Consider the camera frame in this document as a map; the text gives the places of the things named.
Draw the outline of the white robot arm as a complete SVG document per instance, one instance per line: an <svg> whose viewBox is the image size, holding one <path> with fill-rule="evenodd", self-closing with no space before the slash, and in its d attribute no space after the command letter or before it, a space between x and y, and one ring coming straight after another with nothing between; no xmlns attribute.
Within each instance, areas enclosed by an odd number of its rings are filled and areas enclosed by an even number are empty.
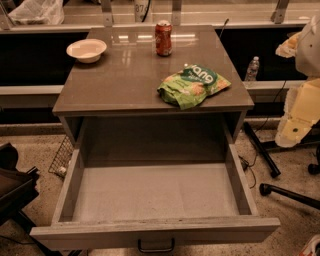
<svg viewBox="0 0 320 256"><path fill-rule="evenodd" d="M301 32L279 45L276 54L294 57L296 70L307 77L301 85L288 90L275 136L278 146L290 148L320 120L320 15L313 16Z"/></svg>

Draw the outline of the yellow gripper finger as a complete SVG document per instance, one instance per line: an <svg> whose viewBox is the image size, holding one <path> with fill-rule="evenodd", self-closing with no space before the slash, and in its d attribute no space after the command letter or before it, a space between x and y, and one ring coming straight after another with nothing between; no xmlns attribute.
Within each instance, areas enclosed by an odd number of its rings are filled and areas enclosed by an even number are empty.
<svg viewBox="0 0 320 256"><path fill-rule="evenodd" d="M299 87L290 88L286 95L275 142L284 148L293 147L320 120L320 79L308 79Z"/></svg>
<svg viewBox="0 0 320 256"><path fill-rule="evenodd" d="M294 57L296 55L299 36L300 32L292 34L286 41L277 47L275 54L284 58Z"/></svg>

